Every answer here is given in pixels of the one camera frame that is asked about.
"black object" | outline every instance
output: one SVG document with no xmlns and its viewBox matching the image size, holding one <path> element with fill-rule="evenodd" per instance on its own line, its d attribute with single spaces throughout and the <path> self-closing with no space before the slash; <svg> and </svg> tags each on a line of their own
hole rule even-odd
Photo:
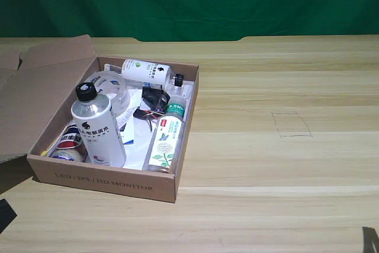
<svg viewBox="0 0 379 253">
<path fill-rule="evenodd" d="M 175 74 L 174 85 L 178 86 L 178 87 L 182 87 L 183 80 L 184 80 L 184 75 L 183 74 L 180 74 L 180 73 Z"/>
<path fill-rule="evenodd" d="M 0 200 L 0 233 L 16 218 L 17 214 L 3 198 Z"/>
<path fill-rule="evenodd" d="M 379 236 L 375 228 L 362 227 L 363 230 L 363 253 L 379 252 Z"/>
<path fill-rule="evenodd" d="M 146 120 L 150 123 L 150 131 L 152 131 L 151 120 L 158 119 L 166 112 L 170 96 L 163 90 L 144 87 L 142 89 L 142 99 L 150 107 L 150 110 L 137 108 L 133 117 Z"/>
<path fill-rule="evenodd" d="M 78 100 L 82 102 L 88 102 L 93 100 L 97 96 L 97 91 L 95 85 L 92 82 L 83 82 L 80 83 L 76 88 L 76 96 Z"/>
</svg>

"lying bottle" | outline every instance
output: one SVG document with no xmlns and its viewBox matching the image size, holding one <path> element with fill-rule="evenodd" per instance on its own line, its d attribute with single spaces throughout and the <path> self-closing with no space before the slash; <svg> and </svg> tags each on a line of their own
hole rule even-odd
<svg viewBox="0 0 379 253">
<path fill-rule="evenodd" d="M 122 167 L 126 153 L 118 131 L 111 100 L 98 94 L 92 82 L 79 84 L 78 100 L 71 113 L 92 163 Z"/>
<path fill-rule="evenodd" d="M 163 173 L 175 171 L 186 106 L 182 86 L 183 76 L 176 75 L 166 114 L 157 122 L 142 170 Z"/>
<path fill-rule="evenodd" d="M 126 79 L 129 85 L 167 91 L 168 88 L 174 85 L 176 75 L 168 65 L 126 59 L 122 67 L 121 76 Z"/>
<path fill-rule="evenodd" d="M 86 156 L 87 150 L 84 147 L 79 129 L 76 124 L 71 121 L 64 134 L 60 137 L 56 150 L 51 154 L 51 157 L 68 161 L 84 162 Z"/>
</svg>

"clear plastic bottle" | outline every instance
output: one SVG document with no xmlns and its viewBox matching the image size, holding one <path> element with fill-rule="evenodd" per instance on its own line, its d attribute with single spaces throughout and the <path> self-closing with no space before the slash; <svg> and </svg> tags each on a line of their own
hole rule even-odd
<svg viewBox="0 0 379 253">
<path fill-rule="evenodd" d="M 166 92 L 175 80 L 175 74 L 170 66 L 136 59 L 125 60 L 121 76 L 129 85 L 162 89 Z"/>
<path fill-rule="evenodd" d="M 122 167 L 126 153 L 111 110 L 111 101 L 98 94 L 92 82 L 76 87 L 78 100 L 71 107 L 73 119 L 92 163 Z"/>
<path fill-rule="evenodd" d="M 143 165 L 145 171 L 173 173 L 176 168 L 187 103 L 182 96 L 182 86 L 183 76 L 176 74 L 166 114 L 158 120 L 147 151 Z"/>
</svg>

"bottle label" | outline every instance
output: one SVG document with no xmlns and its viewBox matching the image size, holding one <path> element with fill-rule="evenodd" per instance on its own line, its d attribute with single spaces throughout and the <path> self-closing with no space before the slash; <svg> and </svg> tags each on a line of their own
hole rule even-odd
<svg viewBox="0 0 379 253">
<path fill-rule="evenodd" d="M 174 112 L 174 113 L 177 113 L 179 114 L 182 118 L 184 117 L 184 107 L 178 103 L 170 103 L 167 107 L 167 111 L 166 113 L 171 113 L 171 112 Z"/>
<path fill-rule="evenodd" d="M 75 117 L 75 122 L 92 163 L 118 167 L 124 165 L 125 149 L 111 110 L 93 119 Z"/>
<path fill-rule="evenodd" d="M 58 149 L 78 148 L 83 144 L 79 130 L 75 124 L 71 124 L 59 140 Z"/>
<path fill-rule="evenodd" d="M 121 74 L 125 79 L 144 82 L 145 87 L 161 88 L 161 86 L 165 86 L 166 84 L 169 70 L 170 67 L 168 65 L 127 59 L 123 64 Z"/>
<path fill-rule="evenodd" d="M 149 165 L 171 166 L 181 127 L 182 121 L 175 117 L 165 116 L 159 120 Z"/>
</svg>

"cardboard box flap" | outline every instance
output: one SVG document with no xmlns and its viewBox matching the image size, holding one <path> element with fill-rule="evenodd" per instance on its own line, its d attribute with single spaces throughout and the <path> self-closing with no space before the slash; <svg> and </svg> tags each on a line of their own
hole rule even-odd
<svg viewBox="0 0 379 253">
<path fill-rule="evenodd" d="M 94 56 L 95 52 L 89 35 L 61 39 L 31 47 L 23 58 L 20 70 L 56 65 L 57 63 L 71 62 Z"/>
<path fill-rule="evenodd" d="M 91 67 L 98 69 L 95 59 L 16 72 L 0 91 L 0 129 L 3 134 L 0 160 L 2 155 L 17 157 L 33 149 L 61 105 L 67 104 L 67 98 L 73 103 L 73 90 L 82 77 L 89 75 Z"/>
</svg>

